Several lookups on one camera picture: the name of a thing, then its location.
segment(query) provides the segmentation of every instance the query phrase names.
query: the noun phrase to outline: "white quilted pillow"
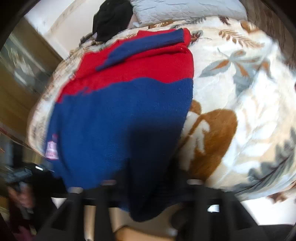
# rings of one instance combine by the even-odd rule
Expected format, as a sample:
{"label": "white quilted pillow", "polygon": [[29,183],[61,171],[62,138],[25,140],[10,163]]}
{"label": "white quilted pillow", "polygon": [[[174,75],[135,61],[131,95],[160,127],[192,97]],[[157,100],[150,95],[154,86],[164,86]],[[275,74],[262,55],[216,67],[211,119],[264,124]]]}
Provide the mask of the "white quilted pillow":
{"label": "white quilted pillow", "polygon": [[239,0],[130,0],[139,27],[167,20],[184,20],[206,16],[224,16],[247,20]]}

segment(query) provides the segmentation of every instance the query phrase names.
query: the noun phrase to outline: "hand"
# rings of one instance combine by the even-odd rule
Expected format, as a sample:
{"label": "hand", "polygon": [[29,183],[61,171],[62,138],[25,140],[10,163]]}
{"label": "hand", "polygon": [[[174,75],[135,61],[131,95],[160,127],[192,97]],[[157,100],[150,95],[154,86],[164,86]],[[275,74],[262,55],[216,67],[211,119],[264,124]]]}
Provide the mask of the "hand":
{"label": "hand", "polygon": [[8,188],[8,194],[10,198],[15,202],[16,206],[23,206],[25,208],[32,209],[35,206],[34,195],[31,187],[21,187],[21,193],[17,193],[13,188]]}

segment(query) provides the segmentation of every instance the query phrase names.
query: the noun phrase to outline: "brown leaf print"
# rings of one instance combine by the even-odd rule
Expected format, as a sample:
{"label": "brown leaf print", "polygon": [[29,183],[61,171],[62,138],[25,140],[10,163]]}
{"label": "brown leaf print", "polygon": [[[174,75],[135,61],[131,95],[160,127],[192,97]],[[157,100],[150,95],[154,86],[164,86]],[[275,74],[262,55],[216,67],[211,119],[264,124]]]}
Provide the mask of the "brown leaf print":
{"label": "brown leaf print", "polygon": [[220,64],[218,64],[215,68],[213,68],[211,70],[220,69],[220,68],[226,66],[228,63],[229,63],[229,60],[228,59],[225,59]]}
{"label": "brown leaf print", "polygon": [[157,28],[157,27],[164,27],[164,26],[167,26],[167,25],[172,24],[173,22],[174,22],[174,21],[169,20],[169,21],[162,22],[162,23],[151,24],[151,25],[148,26],[148,29],[151,29],[151,28]]}
{"label": "brown leaf print", "polygon": [[256,63],[259,60],[260,60],[260,57],[257,57],[257,58],[253,58],[253,59],[240,60],[240,62],[243,62],[243,63]]}
{"label": "brown leaf print", "polygon": [[[195,100],[192,101],[192,105],[200,106]],[[232,110],[227,109],[217,109],[201,114],[192,126],[182,146],[186,144],[202,121],[208,123],[210,131],[203,132],[204,152],[197,146],[195,147],[189,173],[193,178],[205,181],[219,166],[228,150],[237,128],[237,118]]]}
{"label": "brown leaf print", "polygon": [[244,69],[244,67],[241,64],[239,63],[235,63],[235,64],[238,66],[243,77],[249,77],[248,72]]}
{"label": "brown leaf print", "polygon": [[267,73],[267,76],[272,79],[272,76],[271,76],[271,73],[270,73],[270,62],[269,62],[269,60],[264,60],[259,65],[253,65],[253,68],[255,68],[257,71],[260,70],[261,68],[264,69],[266,71],[266,73]]}
{"label": "brown leaf print", "polygon": [[219,33],[219,36],[222,38],[226,37],[226,40],[228,41],[230,38],[232,38],[233,43],[239,43],[242,47],[245,45],[246,47],[250,48],[262,48],[264,46],[264,43],[257,43],[245,36],[242,36],[236,31],[232,31],[230,29],[224,29],[221,30]]}
{"label": "brown leaf print", "polygon": [[137,33],[128,34],[127,36],[123,37],[123,39],[129,39],[129,38],[135,37],[136,35]]}
{"label": "brown leaf print", "polygon": [[222,23],[224,23],[224,24],[226,24],[226,25],[231,25],[231,24],[228,22],[228,20],[229,20],[228,17],[222,17],[222,16],[220,16],[219,19],[220,19],[220,21],[221,21]]}
{"label": "brown leaf print", "polygon": [[260,31],[260,29],[257,26],[255,26],[254,24],[252,24],[246,20],[241,21],[241,26],[244,30],[246,30],[248,32],[248,34],[256,32],[256,31]]}
{"label": "brown leaf print", "polygon": [[236,51],[235,54],[233,55],[234,57],[238,57],[238,56],[242,56],[242,55],[245,55],[246,52],[243,51],[243,50],[239,50],[239,51]]}
{"label": "brown leaf print", "polygon": [[282,192],[269,195],[268,197],[273,199],[274,203],[283,202],[287,200],[287,197]]}
{"label": "brown leaf print", "polygon": [[201,107],[201,105],[200,105],[199,102],[197,102],[195,100],[192,100],[192,103],[191,103],[191,106],[189,108],[189,111],[194,112],[194,113],[200,115],[201,114],[201,111],[202,111],[202,107]]}
{"label": "brown leaf print", "polygon": [[195,34],[192,34],[191,35],[191,40],[190,40],[191,44],[193,44],[196,40],[198,40],[198,38],[200,37],[200,35],[201,35],[201,32],[197,32]]}

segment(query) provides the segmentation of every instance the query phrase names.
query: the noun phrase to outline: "floral blanket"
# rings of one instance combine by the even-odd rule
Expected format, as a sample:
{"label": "floral blanket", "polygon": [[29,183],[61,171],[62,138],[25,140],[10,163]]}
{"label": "floral blanket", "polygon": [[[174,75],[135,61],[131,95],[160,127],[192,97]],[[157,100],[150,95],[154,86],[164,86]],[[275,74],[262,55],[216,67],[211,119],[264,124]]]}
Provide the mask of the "floral blanket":
{"label": "floral blanket", "polygon": [[106,44],[86,42],[64,60],[32,112],[30,146],[41,155],[55,99],[84,53],[138,30],[186,27],[194,58],[193,102],[176,156],[207,186],[241,200],[283,192],[296,181],[296,78],[279,46],[247,21],[207,17],[127,29]]}

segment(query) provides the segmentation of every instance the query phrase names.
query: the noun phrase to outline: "red and blue sweater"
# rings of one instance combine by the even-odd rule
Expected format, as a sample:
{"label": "red and blue sweater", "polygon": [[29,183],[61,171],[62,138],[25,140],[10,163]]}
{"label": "red and blue sweater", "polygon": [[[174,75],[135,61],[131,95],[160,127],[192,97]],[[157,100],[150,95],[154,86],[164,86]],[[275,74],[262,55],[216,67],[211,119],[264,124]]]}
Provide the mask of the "red and blue sweater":
{"label": "red and blue sweater", "polygon": [[166,171],[192,101],[188,29],[139,31],[87,53],[55,104],[46,158],[67,187],[94,188],[128,166],[144,201]]}

